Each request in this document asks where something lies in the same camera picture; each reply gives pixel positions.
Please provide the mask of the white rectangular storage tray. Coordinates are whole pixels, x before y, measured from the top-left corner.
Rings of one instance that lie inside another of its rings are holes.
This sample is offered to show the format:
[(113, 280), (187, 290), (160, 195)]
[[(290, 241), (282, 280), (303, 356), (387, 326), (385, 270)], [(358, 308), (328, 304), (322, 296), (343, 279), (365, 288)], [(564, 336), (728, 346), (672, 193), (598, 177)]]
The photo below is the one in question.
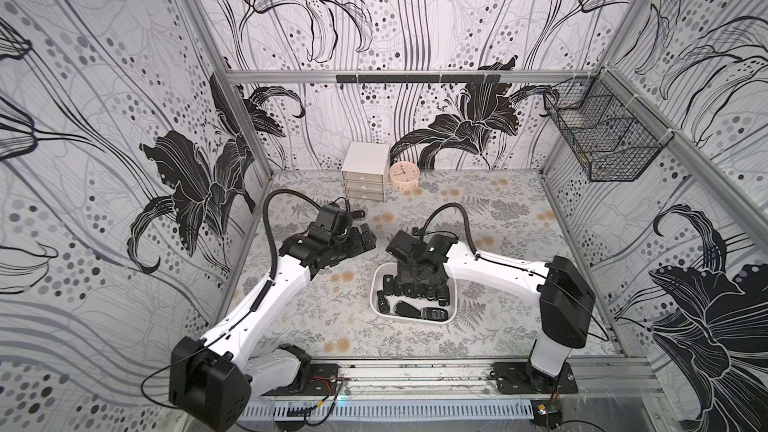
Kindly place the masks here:
[(457, 315), (458, 286), (449, 278), (435, 295), (427, 297), (416, 285), (400, 285), (397, 264), (385, 263), (374, 272), (368, 301), (373, 312), (384, 319), (444, 325)]

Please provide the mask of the silver edged smart key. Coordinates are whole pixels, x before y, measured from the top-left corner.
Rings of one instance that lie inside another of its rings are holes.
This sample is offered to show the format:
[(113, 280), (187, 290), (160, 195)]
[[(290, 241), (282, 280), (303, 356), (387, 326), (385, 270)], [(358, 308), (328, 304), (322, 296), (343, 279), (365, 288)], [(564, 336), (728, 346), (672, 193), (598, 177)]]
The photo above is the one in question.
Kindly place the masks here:
[(446, 322), (449, 319), (449, 313), (444, 308), (425, 307), (420, 311), (420, 319), (433, 322)]

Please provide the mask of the black flip key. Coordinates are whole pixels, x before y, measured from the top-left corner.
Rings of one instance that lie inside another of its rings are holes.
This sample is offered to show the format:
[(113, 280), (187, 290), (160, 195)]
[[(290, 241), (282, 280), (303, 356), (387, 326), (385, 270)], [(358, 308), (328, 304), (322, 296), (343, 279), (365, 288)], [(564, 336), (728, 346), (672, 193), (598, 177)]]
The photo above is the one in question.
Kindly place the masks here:
[(445, 285), (436, 291), (436, 299), (440, 307), (448, 307), (451, 303), (450, 288)]
[(385, 296), (395, 294), (395, 279), (391, 274), (385, 274), (382, 278), (382, 292)]

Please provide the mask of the black mercedes key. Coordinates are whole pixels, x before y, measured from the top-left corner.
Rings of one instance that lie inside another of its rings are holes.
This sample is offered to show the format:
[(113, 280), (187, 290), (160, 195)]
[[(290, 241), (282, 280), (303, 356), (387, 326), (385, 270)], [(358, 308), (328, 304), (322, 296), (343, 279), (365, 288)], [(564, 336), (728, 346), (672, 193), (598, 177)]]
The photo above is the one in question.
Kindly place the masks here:
[(388, 315), (390, 313), (390, 305), (383, 290), (378, 290), (376, 292), (376, 301), (378, 312), (382, 315)]

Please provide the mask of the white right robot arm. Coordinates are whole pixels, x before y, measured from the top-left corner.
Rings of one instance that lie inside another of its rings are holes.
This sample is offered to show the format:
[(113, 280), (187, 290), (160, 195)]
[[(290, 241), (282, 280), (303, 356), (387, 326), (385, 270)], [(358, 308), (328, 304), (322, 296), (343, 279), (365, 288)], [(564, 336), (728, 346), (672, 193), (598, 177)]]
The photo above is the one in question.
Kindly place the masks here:
[(529, 354), (529, 369), (547, 378), (562, 372), (571, 352), (587, 342), (595, 293), (575, 265), (556, 255), (527, 261), (487, 253), (451, 235), (429, 240), (399, 231), (386, 252), (397, 262), (404, 286), (435, 293), (450, 279), (476, 282), (539, 307), (541, 331)]

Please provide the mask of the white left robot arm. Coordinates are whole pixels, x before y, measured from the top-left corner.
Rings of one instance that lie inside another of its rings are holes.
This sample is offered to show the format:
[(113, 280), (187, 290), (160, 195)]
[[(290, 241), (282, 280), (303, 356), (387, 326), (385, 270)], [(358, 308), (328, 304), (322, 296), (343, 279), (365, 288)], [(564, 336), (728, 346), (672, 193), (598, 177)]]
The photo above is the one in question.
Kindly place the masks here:
[(303, 232), (270, 245), (276, 261), (259, 284), (199, 339), (174, 347), (169, 369), (170, 404), (214, 431), (230, 429), (251, 398), (300, 380), (308, 355), (280, 346), (248, 363), (282, 309), (317, 273), (376, 246), (365, 213), (328, 203)]

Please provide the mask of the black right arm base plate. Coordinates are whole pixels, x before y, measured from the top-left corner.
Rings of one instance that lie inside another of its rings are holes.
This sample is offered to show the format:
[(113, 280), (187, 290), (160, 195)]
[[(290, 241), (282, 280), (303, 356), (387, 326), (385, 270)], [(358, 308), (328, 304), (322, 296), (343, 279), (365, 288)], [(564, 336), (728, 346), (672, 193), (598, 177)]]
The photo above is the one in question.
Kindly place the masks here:
[(489, 378), (503, 395), (577, 394), (579, 389), (572, 368), (568, 362), (558, 375), (549, 376), (537, 371), (529, 362), (494, 362)]

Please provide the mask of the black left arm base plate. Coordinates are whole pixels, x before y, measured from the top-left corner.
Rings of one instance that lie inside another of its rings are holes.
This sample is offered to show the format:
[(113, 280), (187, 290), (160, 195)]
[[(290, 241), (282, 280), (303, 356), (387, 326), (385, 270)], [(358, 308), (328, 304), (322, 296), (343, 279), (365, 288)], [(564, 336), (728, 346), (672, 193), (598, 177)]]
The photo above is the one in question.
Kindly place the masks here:
[(338, 372), (337, 363), (311, 363), (299, 371), (291, 384), (273, 389), (265, 396), (332, 396), (337, 390)]

